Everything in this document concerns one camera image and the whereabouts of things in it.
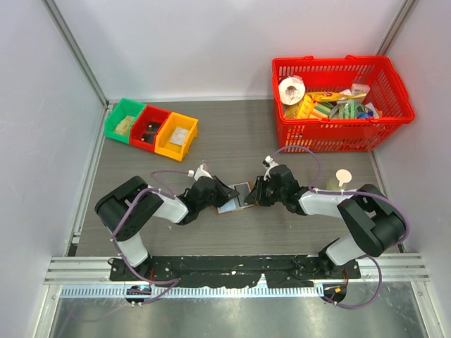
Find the brown leather card holder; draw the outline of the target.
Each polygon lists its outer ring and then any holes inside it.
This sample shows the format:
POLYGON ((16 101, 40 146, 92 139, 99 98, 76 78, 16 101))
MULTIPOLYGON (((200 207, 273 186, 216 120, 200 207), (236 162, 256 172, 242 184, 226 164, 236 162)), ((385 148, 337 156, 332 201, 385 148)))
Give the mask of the brown leather card holder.
POLYGON ((226 213, 232 213, 254 207, 254 204, 247 204, 245 202, 245 198, 251 193, 251 190, 253 188, 253 184, 251 182, 241 182, 231 184, 228 187, 237 191, 239 194, 237 197, 234 197, 223 206, 216 208, 216 213, 218 215, 223 215, 226 213))

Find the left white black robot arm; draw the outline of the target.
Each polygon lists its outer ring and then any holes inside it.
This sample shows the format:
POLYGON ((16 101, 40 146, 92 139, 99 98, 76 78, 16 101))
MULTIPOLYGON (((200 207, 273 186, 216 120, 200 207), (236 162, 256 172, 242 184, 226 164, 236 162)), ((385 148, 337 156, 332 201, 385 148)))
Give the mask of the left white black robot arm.
POLYGON ((208 207, 222 207, 239 196, 216 176, 202 176, 182 194, 170 196, 134 176, 94 207, 95 213, 111 233, 111 241, 125 259, 126 272, 134 280, 150 276, 152 259, 144 247, 140 230, 151 218, 176 225, 187 225, 208 207))

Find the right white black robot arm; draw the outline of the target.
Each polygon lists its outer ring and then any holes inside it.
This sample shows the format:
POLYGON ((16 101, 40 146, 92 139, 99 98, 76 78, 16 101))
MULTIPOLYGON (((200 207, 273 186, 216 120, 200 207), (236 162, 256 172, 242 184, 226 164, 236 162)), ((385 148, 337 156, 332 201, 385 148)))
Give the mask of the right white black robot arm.
POLYGON ((319 272, 336 277, 344 265, 362 256, 379 257, 407 235, 407 222, 372 184, 346 191, 323 191, 299 185, 286 165, 269 168, 257 177, 246 204, 272 206, 281 203, 291 213, 324 215, 344 221, 349 234, 319 252, 319 272))

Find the black cards in red bin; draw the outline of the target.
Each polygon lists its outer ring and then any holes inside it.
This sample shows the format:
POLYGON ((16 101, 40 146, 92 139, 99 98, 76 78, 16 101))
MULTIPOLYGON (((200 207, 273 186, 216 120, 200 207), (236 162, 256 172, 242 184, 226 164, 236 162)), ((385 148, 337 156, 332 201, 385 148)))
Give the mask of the black cards in red bin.
POLYGON ((148 124, 148 126, 147 126, 146 130, 143 132, 140 140, 142 142, 153 144, 155 136, 158 133, 160 127, 161 127, 161 123, 152 122, 152 123, 148 124))

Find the gold cards in green bin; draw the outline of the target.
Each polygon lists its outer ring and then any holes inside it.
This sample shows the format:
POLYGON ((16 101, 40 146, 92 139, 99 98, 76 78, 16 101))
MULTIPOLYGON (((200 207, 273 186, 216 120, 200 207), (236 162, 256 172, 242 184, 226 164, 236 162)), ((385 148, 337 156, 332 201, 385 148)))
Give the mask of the gold cards in green bin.
POLYGON ((113 132, 115 134, 119 134, 122 136, 127 136, 130 132, 130 128, 132 127, 135 121, 135 117, 131 115, 127 115, 122 119, 117 126, 115 126, 113 132))

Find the yellow plastic bin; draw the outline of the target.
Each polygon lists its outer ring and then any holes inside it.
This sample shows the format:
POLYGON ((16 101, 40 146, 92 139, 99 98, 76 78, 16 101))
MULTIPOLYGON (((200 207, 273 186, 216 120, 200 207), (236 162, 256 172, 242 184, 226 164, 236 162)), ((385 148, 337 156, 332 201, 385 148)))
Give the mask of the yellow plastic bin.
POLYGON ((181 162, 197 133, 198 119, 171 112, 156 135, 154 152, 181 162))

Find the green bottle white cap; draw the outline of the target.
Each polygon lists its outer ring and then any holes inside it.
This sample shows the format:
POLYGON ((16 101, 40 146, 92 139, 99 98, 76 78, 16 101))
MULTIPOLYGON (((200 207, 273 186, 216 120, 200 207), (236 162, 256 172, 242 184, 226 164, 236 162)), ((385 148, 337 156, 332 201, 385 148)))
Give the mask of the green bottle white cap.
POLYGON ((329 191, 341 191, 346 190, 348 183, 352 181, 352 174, 346 169, 339 169, 335 172, 334 176, 326 184, 326 190, 329 191))

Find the yellow snack packets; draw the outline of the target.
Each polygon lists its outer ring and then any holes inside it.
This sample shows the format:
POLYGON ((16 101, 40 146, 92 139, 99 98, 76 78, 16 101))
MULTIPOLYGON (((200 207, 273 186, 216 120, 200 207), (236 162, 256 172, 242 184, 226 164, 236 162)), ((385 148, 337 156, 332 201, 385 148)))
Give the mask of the yellow snack packets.
POLYGON ((289 106, 284 113, 286 119, 329 118, 332 109, 342 97, 337 92, 308 92, 303 99, 289 106))

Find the white tape roll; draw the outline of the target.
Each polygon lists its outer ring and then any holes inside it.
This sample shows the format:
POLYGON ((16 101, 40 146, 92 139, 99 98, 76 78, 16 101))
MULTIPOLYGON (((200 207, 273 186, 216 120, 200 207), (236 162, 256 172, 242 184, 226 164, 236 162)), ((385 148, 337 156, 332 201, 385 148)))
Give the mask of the white tape roll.
POLYGON ((304 81, 300 76, 290 76, 278 85, 279 97, 282 104, 292 106, 299 103, 306 92, 304 81))

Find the green white package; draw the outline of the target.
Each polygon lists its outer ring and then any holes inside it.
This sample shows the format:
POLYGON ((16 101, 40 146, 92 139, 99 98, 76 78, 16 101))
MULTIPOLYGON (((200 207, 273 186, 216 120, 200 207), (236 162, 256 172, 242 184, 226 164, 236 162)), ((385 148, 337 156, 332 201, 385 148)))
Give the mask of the green white package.
POLYGON ((366 115, 366 108, 353 100, 336 104, 330 111, 329 118, 331 119, 357 119, 364 118, 366 115))

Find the red shopping basket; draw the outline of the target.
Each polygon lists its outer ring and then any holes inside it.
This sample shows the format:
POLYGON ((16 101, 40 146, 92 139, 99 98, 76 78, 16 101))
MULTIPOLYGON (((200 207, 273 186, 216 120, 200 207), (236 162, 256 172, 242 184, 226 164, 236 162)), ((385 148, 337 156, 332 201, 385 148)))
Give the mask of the red shopping basket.
POLYGON ((407 88, 387 56, 275 58, 271 81, 280 147, 299 145, 314 152, 373 151, 415 119, 407 88), (368 85, 370 91, 365 101, 377 108, 379 117, 286 119, 278 85, 293 75, 303 79, 308 92, 340 92, 354 83, 368 85))

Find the blue white package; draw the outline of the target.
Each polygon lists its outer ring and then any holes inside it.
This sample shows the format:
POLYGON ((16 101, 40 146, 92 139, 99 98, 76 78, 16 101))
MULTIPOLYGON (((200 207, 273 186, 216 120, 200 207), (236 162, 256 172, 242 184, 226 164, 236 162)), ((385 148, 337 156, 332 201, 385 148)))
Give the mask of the blue white package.
POLYGON ((378 110, 372 103, 367 103, 357 105, 356 114, 358 119, 379 119, 382 116, 382 111, 378 110))

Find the green plastic bin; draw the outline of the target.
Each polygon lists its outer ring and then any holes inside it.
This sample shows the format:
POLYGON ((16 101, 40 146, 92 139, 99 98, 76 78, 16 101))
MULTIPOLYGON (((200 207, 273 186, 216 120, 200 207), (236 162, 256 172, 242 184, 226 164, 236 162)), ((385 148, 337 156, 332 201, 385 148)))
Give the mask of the green plastic bin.
POLYGON ((131 127, 135 124, 145 106, 144 103, 122 98, 105 121, 105 137, 129 144, 131 127))

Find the white pink box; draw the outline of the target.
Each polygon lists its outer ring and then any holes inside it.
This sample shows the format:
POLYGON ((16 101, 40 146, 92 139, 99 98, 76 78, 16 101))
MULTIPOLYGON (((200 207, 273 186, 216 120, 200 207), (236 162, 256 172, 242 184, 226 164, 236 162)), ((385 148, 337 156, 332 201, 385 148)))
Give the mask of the white pink box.
POLYGON ((340 94, 363 100, 370 90, 371 88, 367 84, 353 83, 349 89, 342 90, 340 94))

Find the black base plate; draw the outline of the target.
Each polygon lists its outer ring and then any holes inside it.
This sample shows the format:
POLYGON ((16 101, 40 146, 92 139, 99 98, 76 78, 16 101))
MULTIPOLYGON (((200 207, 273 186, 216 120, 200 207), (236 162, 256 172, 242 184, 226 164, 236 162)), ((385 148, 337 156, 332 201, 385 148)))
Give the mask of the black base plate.
POLYGON ((314 280, 359 279, 356 261, 326 271, 321 259, 307 255, 152 256, 135 272, 153 282, 178 287, 244 289, 264 277, 270 288, 309 287, 314 280))

